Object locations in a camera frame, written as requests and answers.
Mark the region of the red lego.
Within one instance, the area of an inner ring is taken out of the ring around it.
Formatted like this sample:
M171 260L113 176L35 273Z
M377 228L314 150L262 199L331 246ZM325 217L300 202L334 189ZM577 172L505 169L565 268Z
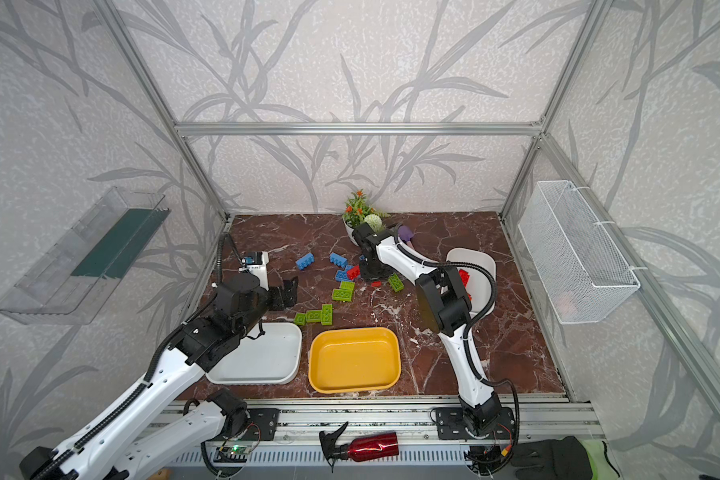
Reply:
M361 275L361 269L359 265L353 266L347 271L347 277L350 281L355 281Z
M458 273L459 273L459 277L462 282L463 288L466 292L466 296L467 296L468 300L471 301L472 296L467 289L467 286L468 286L468 283L470 280L470 274L465 269L461 269L461 268L458 269Z

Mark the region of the green lego row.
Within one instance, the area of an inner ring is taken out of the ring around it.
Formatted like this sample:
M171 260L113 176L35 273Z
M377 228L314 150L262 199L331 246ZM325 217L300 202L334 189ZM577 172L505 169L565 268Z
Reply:
M293 323L297 326L307 324L320 324L323 326L333 325L333 305L323 304L318 310L309 310L305 313L297 313Z

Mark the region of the green lego pair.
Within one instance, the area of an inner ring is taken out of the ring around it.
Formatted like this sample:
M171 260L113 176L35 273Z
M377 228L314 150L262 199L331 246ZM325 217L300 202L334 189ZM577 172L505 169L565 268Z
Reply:
M331 299L339 302L351 302L355 290L355 283L352 281L341 281L339 286L332 290Z

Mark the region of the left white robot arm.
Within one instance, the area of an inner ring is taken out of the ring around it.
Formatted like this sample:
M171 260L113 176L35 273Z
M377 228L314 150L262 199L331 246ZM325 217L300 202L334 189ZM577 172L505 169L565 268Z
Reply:
M246 429L247 404L227 391L214 393L182 420L140 439L139 434L187 387L251 338L265 334L261 320L298 302L299 280L265 288L249 270L215 287L164 338L146 372L101 414L57 447L37 447L20 462L25 479L137 479L156 473L181 450L220 434Z

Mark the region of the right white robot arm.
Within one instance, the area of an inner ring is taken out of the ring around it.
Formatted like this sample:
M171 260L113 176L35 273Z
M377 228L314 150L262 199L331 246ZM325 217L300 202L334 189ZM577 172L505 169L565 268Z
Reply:
M366 223L354 229L352 238L361 249L363 279L400 274L415 286L420 317L440 338L456 375L466 432L477 439L489 436L503 409L495 391L502 382L486 376L472 328L495 308L495 260L454 248L444 262L436 262L405 243L397 228L376 232Z

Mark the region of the blue lego middle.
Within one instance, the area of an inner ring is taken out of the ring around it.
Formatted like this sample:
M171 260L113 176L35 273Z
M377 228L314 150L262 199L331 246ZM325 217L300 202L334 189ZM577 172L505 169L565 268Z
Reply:
M345 270L348 265L348 260L345 257L338 255L336 253L330 254L329 261L332 264L336 265L339 269L342 269L342 270Z

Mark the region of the purple pink toy shovel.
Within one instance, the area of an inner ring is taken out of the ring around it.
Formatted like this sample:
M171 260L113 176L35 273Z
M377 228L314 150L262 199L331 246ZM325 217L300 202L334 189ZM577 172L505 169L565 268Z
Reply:
M406 225L399 225L397 228L397 234L400 241L410 244L414 238L413 231Z

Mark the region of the potted flower plant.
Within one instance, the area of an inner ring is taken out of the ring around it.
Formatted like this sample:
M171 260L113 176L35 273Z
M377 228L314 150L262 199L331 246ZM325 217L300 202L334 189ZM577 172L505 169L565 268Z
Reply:
M371 206L363 190L353 192L345 202L342 219L350 240L355 243L353 232L362 225L368 224L374 232L384 229L384 219L388 214Z

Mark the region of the left white tray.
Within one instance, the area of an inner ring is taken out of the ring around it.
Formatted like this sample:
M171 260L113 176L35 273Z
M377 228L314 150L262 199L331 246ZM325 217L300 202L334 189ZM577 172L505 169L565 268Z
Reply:
M220 385L283 385L298 373L302 331L292 323L265 323L265 334L245 338L206 374Z

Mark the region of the white tray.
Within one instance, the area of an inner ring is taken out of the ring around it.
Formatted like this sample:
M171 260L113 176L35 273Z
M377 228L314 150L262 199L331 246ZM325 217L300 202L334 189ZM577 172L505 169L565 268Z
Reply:
M454 248L448 252L446 260L479 265L490 272L493 278L496 278L496 263L487 253L466 248ZM472 310L470 316L474 317L488 303L493 289L490 281L478 270L472 267L460 267L460 270L464 270L469 275L465 290L471 297Z
M292 323L265 323L265 334L245 338L206 374L220 385L283 385L298 373L302 331Z

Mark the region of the blue lego far left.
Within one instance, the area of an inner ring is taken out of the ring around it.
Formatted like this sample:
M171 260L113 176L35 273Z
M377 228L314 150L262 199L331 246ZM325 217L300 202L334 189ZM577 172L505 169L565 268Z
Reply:
M307 267L309 267L311 264L313 264L315 261L315 258L312 253L307 253L306 255L302 256L301 258L296 260L296 265L299 270L304 270Z

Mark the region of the yellow tray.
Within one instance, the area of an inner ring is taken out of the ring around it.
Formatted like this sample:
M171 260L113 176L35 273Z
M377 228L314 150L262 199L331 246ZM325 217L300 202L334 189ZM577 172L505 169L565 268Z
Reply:
M321 394L385 390L400 375L399 341L387 328L329 330L310 346L308 378Z

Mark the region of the right white tray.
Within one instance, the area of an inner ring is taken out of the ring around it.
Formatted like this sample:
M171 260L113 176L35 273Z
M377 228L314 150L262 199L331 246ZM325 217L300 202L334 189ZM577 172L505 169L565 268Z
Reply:
M446 260L479 265L490 272L493 278L496 278L496 263L487 253L466 248L454 248L448 252ZM471 297L472 310L470 316L474 317L488 303L493 289L490 281L478 270L472 267L460 267L460 270L464 270L469 275L465 290Z

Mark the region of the green circuit board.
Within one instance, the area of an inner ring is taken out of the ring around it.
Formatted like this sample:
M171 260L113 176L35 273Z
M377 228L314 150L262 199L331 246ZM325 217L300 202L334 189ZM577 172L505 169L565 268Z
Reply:
M217 465L246 463L257 449L257 444L229 444L216 447L212 460Z

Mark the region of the red spray bottle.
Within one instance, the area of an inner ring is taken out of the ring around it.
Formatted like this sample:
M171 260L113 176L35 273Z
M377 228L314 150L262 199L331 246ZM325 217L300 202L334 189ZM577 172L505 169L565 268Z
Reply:
M348 426L349 423L344 422L332 432L319 433L321 452L331 471L334 471L339 460L362 463L399 455L399 440L394 431L358 437L350 443L339 445L338 441Z

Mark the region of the black glove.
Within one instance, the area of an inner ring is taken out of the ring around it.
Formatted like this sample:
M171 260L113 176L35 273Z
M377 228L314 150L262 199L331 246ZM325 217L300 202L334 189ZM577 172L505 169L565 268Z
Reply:
M522 443L510 460L516 479L590 480L594 478L589 456L573 436L561 440Z

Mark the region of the clear wall shelf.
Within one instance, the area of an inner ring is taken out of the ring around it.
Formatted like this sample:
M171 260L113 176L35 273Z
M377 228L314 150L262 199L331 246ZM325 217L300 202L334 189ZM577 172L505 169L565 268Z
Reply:
M23 325L87 325L168 215L165 195L110 188L4 295Z

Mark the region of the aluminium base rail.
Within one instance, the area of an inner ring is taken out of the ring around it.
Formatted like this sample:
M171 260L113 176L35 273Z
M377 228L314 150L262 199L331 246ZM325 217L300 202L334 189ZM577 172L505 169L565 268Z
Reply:
M439 425L433 410L459 405L454 396L249 399L247 403L251 408L280 411L274 438L280 445L316 444L319 431L343 423L348 424L348 437L394 430L404 444L433 444ZM559 395L522 394L519 405L522 441L605 437L589 403L570 402Z

